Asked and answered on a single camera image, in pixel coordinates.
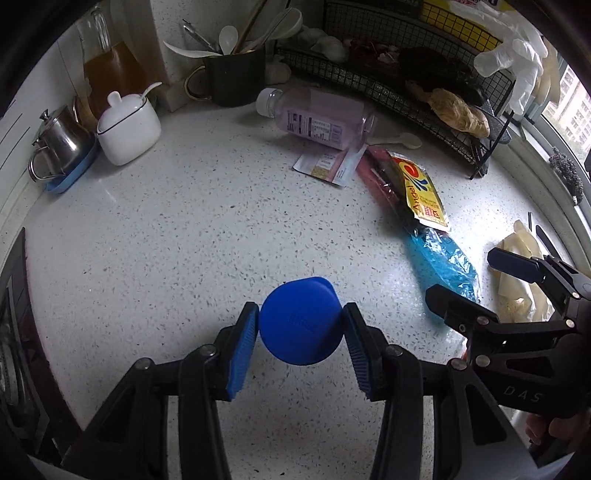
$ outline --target human hand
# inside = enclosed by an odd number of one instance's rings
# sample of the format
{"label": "human hand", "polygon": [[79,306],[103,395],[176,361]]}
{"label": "human hand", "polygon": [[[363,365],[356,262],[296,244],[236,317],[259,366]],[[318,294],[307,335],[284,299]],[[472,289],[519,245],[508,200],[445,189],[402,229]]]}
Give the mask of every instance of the human hand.
{"label": "human hand", "polygon": [[589,410],[577,413],[569,419],[554,419],[550,421],[539,415],[528,413],[525,421],[525,433],[536,445],[542,443],[542,438],[548,432],[552,437],[569,441],[569,452],[574,452],[589,430],[591,413]]}

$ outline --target white sugar bowl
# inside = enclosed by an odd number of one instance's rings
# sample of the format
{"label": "white sugar bowl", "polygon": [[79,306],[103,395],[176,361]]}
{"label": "white sugar bowl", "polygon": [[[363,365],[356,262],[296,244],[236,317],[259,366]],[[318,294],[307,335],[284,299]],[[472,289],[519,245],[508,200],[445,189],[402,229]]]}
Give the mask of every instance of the white sugar bowl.
{"label": "white sugar bowl", "polygon": [[146,95],[161,84],[153,83],[141,95],[132,93],[121,98],[119,92],[111,92],[107,97],[110,107],[100,116],[96,133],[111,163],[124,165],[159,139],[160,120]]}

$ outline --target brown liquid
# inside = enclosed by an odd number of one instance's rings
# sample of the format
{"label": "brown liquid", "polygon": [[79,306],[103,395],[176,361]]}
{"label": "brown liquid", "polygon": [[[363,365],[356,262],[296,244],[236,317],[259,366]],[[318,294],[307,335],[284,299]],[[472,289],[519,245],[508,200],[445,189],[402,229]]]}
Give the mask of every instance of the brown liquid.
{"label": "brown liquid", "polygon": [[90,83],[88,103],[96,118],[109,107],[107,95],[117,90],[123,97],[142,93],[148,86],[144,69],[124,42],[114,45],[84,64],[84,75]]}

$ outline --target blue plastic bag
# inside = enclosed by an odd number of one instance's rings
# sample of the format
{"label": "blue plastic bag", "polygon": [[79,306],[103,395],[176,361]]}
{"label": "blue plastic bag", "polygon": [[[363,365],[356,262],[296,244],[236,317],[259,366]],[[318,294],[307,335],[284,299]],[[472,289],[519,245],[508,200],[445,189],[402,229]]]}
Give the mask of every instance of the blue plastic bag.
{"label": "blue plastic bag", "polygon": [[[410,239],[414,249],[422,255],[441,285],[468,300],[480,302],[480,283],[476,269],[449,234],[423,227],[411,233]],[[424,269],[418,270],[428,275]]]}

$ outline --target gas stove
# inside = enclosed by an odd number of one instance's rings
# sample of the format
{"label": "gas stove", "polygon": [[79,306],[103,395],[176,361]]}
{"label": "gas stove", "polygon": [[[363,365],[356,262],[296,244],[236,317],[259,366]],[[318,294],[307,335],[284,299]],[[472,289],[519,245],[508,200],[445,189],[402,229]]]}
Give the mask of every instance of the gas stove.
{"label": "gas stove", "polygon": [[0,273],[0,413],[27,454],[59,465],[81,429],[37,334],[25,259],[23,229]]}

